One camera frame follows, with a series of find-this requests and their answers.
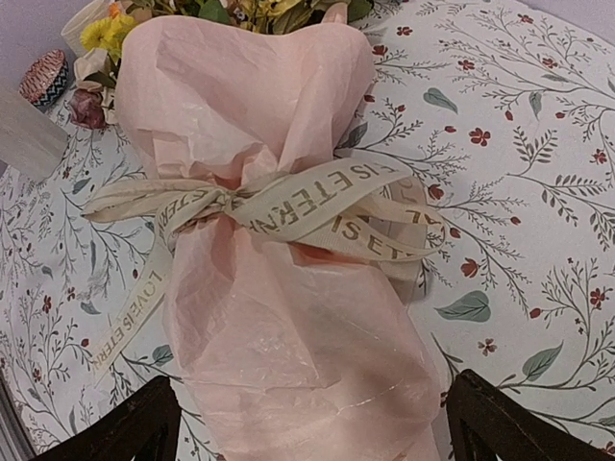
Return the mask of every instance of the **table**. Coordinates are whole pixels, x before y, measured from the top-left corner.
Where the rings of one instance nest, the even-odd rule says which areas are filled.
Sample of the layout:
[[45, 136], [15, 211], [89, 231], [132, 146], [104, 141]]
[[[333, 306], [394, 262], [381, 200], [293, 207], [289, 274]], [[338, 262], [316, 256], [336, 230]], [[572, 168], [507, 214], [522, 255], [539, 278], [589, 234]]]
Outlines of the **table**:
[[[612, 46], [505, 0], [384, 0], [357, 26], [378, 81], [340, 143], [353, 149], [338, 154], [410, 168], [449, 224], [408, 309], [442, 399], [472, 368], [615, 453]], [[10, 168], [0, 179], [0, 367], [38, 449], [163, 374], [184, 408], [178, 458], [217, 459], [160, 311], [101, 388], [90, 384], [89, 344], [123, 304], [153, 234], [146, 219], [81, 218], [96, 189], [142, 173], [120, 129], [70, 125], [66, 101], [50, 113], [70, 135], [53, 177], [36, 185]], [[444, 460], [443, 418], [435, 428]]]

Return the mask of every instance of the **leaf print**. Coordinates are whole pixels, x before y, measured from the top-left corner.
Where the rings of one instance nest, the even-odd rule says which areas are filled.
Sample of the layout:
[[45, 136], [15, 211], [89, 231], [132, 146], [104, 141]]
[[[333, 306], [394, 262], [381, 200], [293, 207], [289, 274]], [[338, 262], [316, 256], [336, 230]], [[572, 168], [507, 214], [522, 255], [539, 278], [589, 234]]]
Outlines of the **leaf print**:
[[73, 185], [73, 195], [76, 195], [79, 192], [81, 192], [82, 189], [87, 186], [87, 183], [90, 180], [91, 180], [91, 178], [85, 178], [84, 180], [79, 180], [79, 181], [75, 182], [75, 185]]
[[77, 435], [77, 425], [75, 425], [75, 407], [70, 410], [70, 414], [68, 415], [68, 422], [70, 423], [70, 428], [73, 430], [73, 434]]
[[32, 387], [28, 388], [28, 394], [30, 394], [32, 396], [33, 399], [40, 401], [40, 395], [38, 394], [38, 392], [33, 389]]
[[348, 134], [348, 139], [344, 142], [340, 147], [340, 149], [352, 149], [358, 146], [358, 143], [361, 142], [361, 139], [367, 133], [367, 122], [359, 125], [358, 127], [352, 129]]
[[94, 241], [89, 242], [89, 250], [91, 251], [90, 262], [92, 265], [92, 274], [94, 274], [94, 267], [96, 267], [96, 243]]
[[615, 427], [615, 416], [609, 416], [608, 418], [602, 418], [598, 420], [598, 423], [607, 427]]
[[51, 279], [53, 279], [54, 274], [53, 274], [53, 272], [51, 272], [51, 269], [50, 269], [49, 267], [47, 267], [47, 266], [42, 266], [42, 268], [41, 268], [40, 270], [42, 271], [42, 273], [43, 273], [45, 276], [49, 276]]
[[451, 305], [435, 310], [445, 320], [484, 323], [491, 318], [489, 298], [481, 291], [467, 293]]
[[100, 312], [96, 310], [96, 308], [94, 307], [94, 304], [92, 304], [92, 301], [87, 302], [87, 303], [81, 303], [81, 309], [83, 310], [83, 312], [89, 315], [99, 315], [100, 314]]
[[158, 346], [152, 352], [152, 358], [154, 359], [154, 363], [156, 365], [164, 365], [165, 363], [173, 360], [173, 352], [168, 344], [164, 346]]
[[438, 88], [430, 88], [423, 95], [426, 103], [459, 113], [456, 104], [447, 98]]
[[529, 94], [529, 105], [534, 111], [534, 115], [538, 118], [538, 114], [542, 110], [542, 93], [539, 91], [533, 91]]
[[522, 371], [528, 381], [535, 381], [551, 368], [563, 345], [564, 343], [561, 343], [557, 348], [545, 349], [533, 355], [524, 363]]
[[565, 77], [562, 77], [561, 75], [557, 75], [557, 74], [545, 74], [542, 76], [542, 78], [551, 80], [552, 82], [562, 82], [563, 84], [567, 84], [568, 82], [570, 82]]

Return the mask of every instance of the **white tablecloth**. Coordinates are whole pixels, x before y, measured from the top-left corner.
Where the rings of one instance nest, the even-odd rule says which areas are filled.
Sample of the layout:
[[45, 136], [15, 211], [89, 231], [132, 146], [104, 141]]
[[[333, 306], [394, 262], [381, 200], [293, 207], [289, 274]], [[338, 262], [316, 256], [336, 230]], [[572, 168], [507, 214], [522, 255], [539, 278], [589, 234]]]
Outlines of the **white tablecloth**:
[[[378, 81], [340, 156], [410, 168], [450, 228], [409, 308], [442, 391], [473, 368], [594, 445], [615, 441], [613, 48], [505, 0], [377, 3], [360, 24]], [[89, 344], [122, 306], [151, 224], [91, 224], [104, 184], [140, 177], [116, 128], [71, 135], [54, 176], [0, 180], [0, 367], [39, 449], [85, 429], [157, 374], [185, 412], [178, 458], [216, 459], [175, 376], [160, 311], [94, 389]], [[444, 421], [436, 422], [443, 459]]]

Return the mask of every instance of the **ribbon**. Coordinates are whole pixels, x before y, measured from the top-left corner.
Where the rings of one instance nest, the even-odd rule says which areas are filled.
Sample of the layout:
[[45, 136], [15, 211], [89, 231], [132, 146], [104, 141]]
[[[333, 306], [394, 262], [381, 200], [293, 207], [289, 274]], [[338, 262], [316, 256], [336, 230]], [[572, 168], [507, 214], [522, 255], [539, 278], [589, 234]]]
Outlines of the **ribbon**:
[[[408, 245], [365, 220], [427, 226], [428, 231], [441, 233], [443, 242], [442, 218], [407, 199], [408, 190], [416, 187], [408, 181], [410, 176], [386, 165], [345, 158], [298, 174], [274, 173], [237, 190], [186, 179], [103, 187], [86, 205], [86, 219], [108, 223], [155, 214], [156, 238], [119, 316], [92, 349], [96, 382], [160, 304], [173, 262], [173, 235], [221, 213], [255, 234], [371, 261], [390, 278], [410, 279], [411, 264], [438, 247]], [[396, 200], [382, 196], [386, 189]]]

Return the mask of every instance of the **wrapping paper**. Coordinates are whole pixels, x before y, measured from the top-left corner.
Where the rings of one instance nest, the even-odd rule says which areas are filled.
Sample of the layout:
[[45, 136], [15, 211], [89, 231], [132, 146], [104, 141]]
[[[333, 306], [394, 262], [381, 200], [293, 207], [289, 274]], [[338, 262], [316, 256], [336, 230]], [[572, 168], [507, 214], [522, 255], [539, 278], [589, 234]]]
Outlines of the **wrapping paper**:
[[[150, 178], [237, 187], [332, 160], [373, 76], [345, 25], [167, 17], [125, 42], [117, 111]], [[214, 219], [178, 238], [165, 323], [230, 461], [436, 458], [431, 360], [377, 269]]]

